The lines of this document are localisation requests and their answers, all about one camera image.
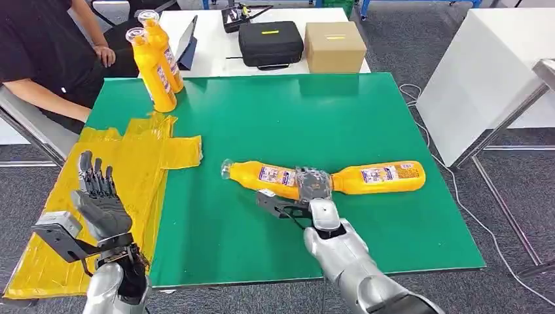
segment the orange juice bottle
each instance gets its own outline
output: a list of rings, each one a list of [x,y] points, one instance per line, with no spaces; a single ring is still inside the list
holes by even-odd
[[[426,174],[419,162],[386,162],[347,167],[331,179],[334,191],[370,194],[417,190],[424,185]]]
[[[222,164],[222,177],[235,180],[252,190],[267,188],[281,197],[298,200],[294,169],[227,159]]]
[[[164,56],[161,61],[162,69],[170,80],[171,90],[174,93],[179,93],[183,89],[183,79],[181,78],[179,67],[175,61],[175,56],[173,52],[171,52],[168,34],[158,23],[160,15],[154,10],[144,10],[139,13],[137,18],[147,30],[147,39],[149,43]]]
[[[154,109],[161,113],[174,110],[177,100],[160,65],[162,56],[147,42],[145,29],[131,28],[125,34],[125,38],[133,46],[134,59],[154,101]]]

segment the white cable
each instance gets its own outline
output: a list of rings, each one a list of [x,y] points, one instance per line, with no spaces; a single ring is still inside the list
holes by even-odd
[[[418,96],[414,97],[413,95],[409,94],[408,92],[403,90],[403,87],[412,87],[418,90]],[[403,84],[401,86],[399,86],[399,91],[405,95],[407,95],[410,99],[413,99],[412,101],[409,101],[407,103],[408,107],[415,107],[416,106],[416,102],[418,100],[418,98],[420,98],[420,94],[422,94],[422,89],[416,85],[413,84]],[[416,123],[416,125],[421,128],[424,133],[426,133],[426,146],[429,148],[430,147],[430,134],[428,133],[428,130],[426,128],[424,128],[422,125],[420,125],[418,122],[414,122]],[[514,273],[514,271],[512,270],[511,266],[509,265],[509,263],[507,262],[507,260],[505,260],[505,257],[503,256],[503,253],[501,252],[501,248],[499,247],[499,244],[497,242],[497,237],[495,236],[495,234],[488,228],[486,227],[486,225],[484,225],[480,219],[478,219],[478,217],[474,216],[474,214],[472,214],[472,212],[470,212],[468,210],[468,208],[466,208],[462,203],[461,200],[459,198],[459,188],[457,187],[457,181],[455,180],[455,173],[453,173],[453,171],[451,171],[451,169],[449,169],[444,163],[442,163],[439,158],[437,158],[434,154],[432,154],[430,152],[430,155],[432,155],[432,157],[435,159],[435,161],[440,164],[445,170],[449,171],[449,173],[451,174],[451,178],[453,178],[453,186],[455,189],[455,199],[457,200],[457,203],[459,204],[459,206],[464,209],[485,231],[487,231],[493,239],[493,244],[495,245],[495,249],[497,250],[497,253],[499,255],[499,257],[501,258],[501,260],[503,261],[503,263],[505,264],[505,266],[507,267],[507,269],[509,270],[510,274],[514,277],[514,279],[520,283],[520,285],[522,285],[524,288],[528,289],[530,292],[534,293],[536,296],[540,297],[542,300],[544,300],[545,302],[549,303],[552,306],[555,306],[555,302],[553,302],[552,300],[549,300],[548,298],[546,298],[545,296],[543,296],[541,293],[537,292],[536,290],[530,288],[529,286],[527,286],[525,283],[523,283],[520,278],[518,278],[518,276]]]

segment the cardboard box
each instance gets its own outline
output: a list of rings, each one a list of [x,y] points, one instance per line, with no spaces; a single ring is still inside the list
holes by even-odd
[[[366,54],[355,22],[307,23],[304,46],[310,73],[358,73]]]

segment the bottle label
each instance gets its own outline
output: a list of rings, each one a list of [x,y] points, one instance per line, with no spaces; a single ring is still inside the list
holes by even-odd
[[[177,62],[175,62],[175,57],[173,57],[173,54],[171,53],[169,47],[168,49],[166,49],[166,51],[164,51],[164,55],[166,57],[166,60],[168,61],[168,64],[170,65],[171,72],[176,75],[179,72],[179,68],[177,66]]]
[[[281,167],[263,166],[259,173],[259,180],[286,186],[295,186],[295,171]]]
[[[158,76],[160,77],[160,80],[162,81],[162,85],[164,85],[164,89],[165,89],[166,93],[169,93],[170,92],[170,82],[168,81],[168,78],[164,74],[164,71],[162,70],[162,67],[158,66],[158,69],[156,69],[156,72],[158,73]]]
[[[362,169],[363,180],[366,184],[376,184],[401,179],[418,178],[420,174],[413,164],[391,165],[385,167]]]

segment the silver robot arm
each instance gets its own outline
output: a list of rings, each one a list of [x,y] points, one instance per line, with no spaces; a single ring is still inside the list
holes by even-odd
[[[103,176],[101,164],[102,160],[96,158],[93,167],[92,153],[83,152],[78,164],[80,190],[71,194],[100,248],[128,233],[132,225],[116,193],[112,167],[107,167]],[[146,313],[146,301],[152,288],[141,257],[129,246],[103,251],[87,289],[83,314]]]
[[[116,193],[112,167],[101,171],[100,158],[94,167],[92,153],[79,158],[80,189],[71,193],[73,204],[85,218],[88,232],[98,244],[77,239],[81,224],[70,212],[44,213],[32,227],[66,262],[81,261],[91,277],[84,314],[143,314],[151,293],[151,282],[145,275],[148,262],[134,243],[130,233],[132,220]],[[85,260],[99,254],[94,274]]]
[[[378,269],[367,244],[346,219],[339,218],[332,200],[310,200],[309,211],[313,226],[305,228],[304,244],[354,314],[444,314]]]

